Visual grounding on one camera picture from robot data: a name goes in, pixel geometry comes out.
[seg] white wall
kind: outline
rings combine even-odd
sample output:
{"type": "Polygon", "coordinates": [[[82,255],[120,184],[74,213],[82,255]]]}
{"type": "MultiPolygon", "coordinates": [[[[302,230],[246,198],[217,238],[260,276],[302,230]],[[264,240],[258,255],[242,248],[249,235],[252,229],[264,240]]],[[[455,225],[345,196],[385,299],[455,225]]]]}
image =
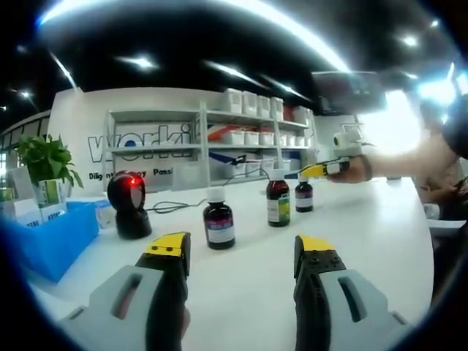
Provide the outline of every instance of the white wall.
{"type": "MultiPolygon", "coordinates": [[[[85,189],[75,187],[73,195],[96,195],[102,191],[102,180],[93,178],[93,174],[102,173],[102,134],[105,116],[109,110],[199,108],[200,100],[204,99],[208,105],[212,105],[219,95],[220,93],[213,91],[181,88],[122,88],[89,93],[77,89],[58,93],[50,114],[48,134],[53,137],[61,136],[64,144],[68,145],[76,170],[83,179],[85,189]]],[[[129,127],[129,132],[131,131],[138,140],[144,139],[143,133],[146,130],[138,129],[137,126],[129,127]]],[[[142,156],[132,159],[132,167],[128,169],[152,172],[155,166],[166,167],[168,160],[157,157],[154,158],[154,162],[148,162],[142,156]]]]}

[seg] potted plant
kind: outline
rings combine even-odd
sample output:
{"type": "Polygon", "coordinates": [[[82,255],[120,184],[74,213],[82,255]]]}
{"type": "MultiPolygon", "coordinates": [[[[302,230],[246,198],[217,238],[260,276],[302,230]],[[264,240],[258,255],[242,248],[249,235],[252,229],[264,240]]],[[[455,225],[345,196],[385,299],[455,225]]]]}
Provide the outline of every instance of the potted plant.
{"type": "MultiPolygon", "coordinates": [[[[78,186],[83,188],[83,182],[78,173],[69,169],[69,166],[74,166],[72,155],[62,143],[61,138],[53,140],[50,135],[48,135],[48,140],[43,136],[22,137],[18,146],[18,156],[27,166],[31,182],[36,190],[39,189],[41,183],[58,179],[62,184],[68,181],[71,186],[74,186],[76,181],[78,186]]],[[[67,192],[60,190],[60,193],[64,197],[67,192]]],[[[41,196],[38,196],[38,193],[37,197],[38,202],[41,203],[41,196]]]]}

